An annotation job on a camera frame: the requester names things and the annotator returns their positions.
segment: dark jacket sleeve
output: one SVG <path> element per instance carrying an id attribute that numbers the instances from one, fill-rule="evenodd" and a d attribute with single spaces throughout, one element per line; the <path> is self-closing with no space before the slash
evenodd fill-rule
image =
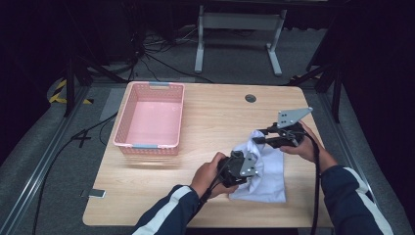
<path id="1" fill-rule="evenodd" d="M 321 175 L 321 187 L 336 234 L 392 234 L 391 226 L 367 196 L 367 185 L 353 169 L 330 167 Z"/>
<path id="2" fill-rule="evenodd" d="M 185 234 L 198 203 L 198 194 L 191 187 L 176 185 L 140 217 L 133 234 Z"/>

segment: white towel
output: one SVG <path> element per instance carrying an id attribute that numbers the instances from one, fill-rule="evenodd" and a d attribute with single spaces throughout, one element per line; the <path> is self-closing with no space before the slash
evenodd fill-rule
<path id="1" fill-rule="evenodd" d="M 249 178 L 247 183 L 239 185 L 229 198 L 263 203 L 285 203 L 284 154 L 280 149 L 255 144 L 254 137 L 264 137 L 264 135 L 258 130 L 253 131 L 247 143 L 238 145 L 234 151 L 242 151 L 244 156 L 252 153 L 256 159 L 255 168 L 258 174 Z"/>

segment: jacket sleeve stripe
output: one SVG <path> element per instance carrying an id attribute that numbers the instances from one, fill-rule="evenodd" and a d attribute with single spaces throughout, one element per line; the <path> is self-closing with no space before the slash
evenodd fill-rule
<path id="1" fill-rule="evenodd" d="M 146 225 L 138 228 L 133 235 L 153 235 L 159 231 L 159 228 L 164 223 L 168 215 L 178 205 L 179 200 L 187 193 L 192 192 L 188 186 L 183 186 L 177 189 L 170 197 L 169 202 L 164 205 L 156 214 L 156 216 L 150 220 Z"/>
<path id="2" fill-rule="evenodd" d="M 359 183 L 359 187 L 356 189 L 356 193 L 360 197 L 360 199 L 362 200 L 362 202 L 363 202 L 364 206 L 367 208 L 367 210 L 369 210 L 369 212 L 373 214 L 373 217 L 375 218 L 375 222 L 376 222 L 376 224 L 378 224 L 379 229 L 384 234 L 393 234 L 391 226 L 386 221 L 384 216 L 381 214 L 379 209 L 365 195 L 369 190 L 367 185 L 361 180 L 360 176 L 354 170 L 352 170 L 351 168 L 348 168 L 348 167 L 345 167 L 345 169 L 347 171 L 349 171 L 356 178 L 357 182 Z"/>

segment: person's hand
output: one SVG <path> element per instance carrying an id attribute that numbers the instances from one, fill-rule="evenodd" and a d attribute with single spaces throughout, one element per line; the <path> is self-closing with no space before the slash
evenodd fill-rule
<path id="1" fill-rule="evenodd" d="M 304 130 L 314 139 L 320 152 L 325 151 L 325 149 L 323 148 L 321 143 L 318 141 L 317 137 L 312 132 L 312 130 L 301 120 L 299 121 L 299 123 L 302 125 L 302 128 L 304 128 Z M 314 147 L 312 145 L 311 140 L 307 136 L 304 136 L 303 141 L 298 146 L 296 147 L 281 146 L 280 150 L 281 152 L 284 152 L 287 154 L 300 155 L 300 157 L 302 157 L 303 159 L 314 163 Z"/>
<path id="2" fill-rule="evenodd" d="M 329 167 L 333 165 L 337 165 L 336 160 L 333 158 L 333 156 L 321 145 L 320 141 L 318 141 L 315 134 L 312 132 L 312 130 L 301 120 L 299 123 L 302 125 L 302 128 L 314 139 L 315 143 L 318 146 L 318 149 L 320 150 L 320 172 L 322 173 L 324 170 L 328 169 Z M 300 155 L 305 160 L 308 160 L 312 163 L 314 163 L 314 147 L 312 145 L 311 140 L 304 136 L 304 140 L 302 143 L 297 147 L 292 146 L 281 146 L 280 147 L 281 152 L 291 154 L 291 155 Z"/>
<path id="3" fill-rule="evenodd" d="M 210 183 L 217 175 L 217 164 L 219 161 L 226 156 L 222 153 L 216 153 L 213 160 L 210 163 L 205 163 L 196 171 L 195 176 L 193 177 L 192 187 L 196 193 L 198 194 L 199 198 L 203 196 L 207 188 L 210 186 Z M 230 194 L 235 192 L 238 186 L 226 188 L 223 184 L 219 183 L 216 187 L 213 188 L 210 197 L 214 198 L 219 194 Z"/>

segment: table top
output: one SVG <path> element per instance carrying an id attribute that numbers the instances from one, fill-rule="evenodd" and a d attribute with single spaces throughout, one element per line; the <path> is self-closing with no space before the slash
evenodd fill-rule
<path id="1" fill-rule="evenodd" d="M 249 103 L 245 96 L 255 95 Z M 125 92 L 121 108 L 127 97 Z M 134 225 L 176 184 L 190 184 L 200 165 L 216 152 L 229 154 L 248 140 L 255 129 L 277 121 L 278 111 L 308 107 L 297 87 L 230 84 L 185 84 L 178 156 L 157 161 L 150 156 L 128 156 L 113 144 L 115 130 L 99 168 L 94 189 L 106 190 L 103 199 L 90 198 L 83 221 L 87 225 Z M 302 119 L 319 138 L 314 119 Z M 299 156 L 284 156 L 287 202 L 284 204 L 209 200 L 190 227 L 311 227 L 314 207 L 314 164 Z M 319 227 L 332 227 L 320 191 Z"/>

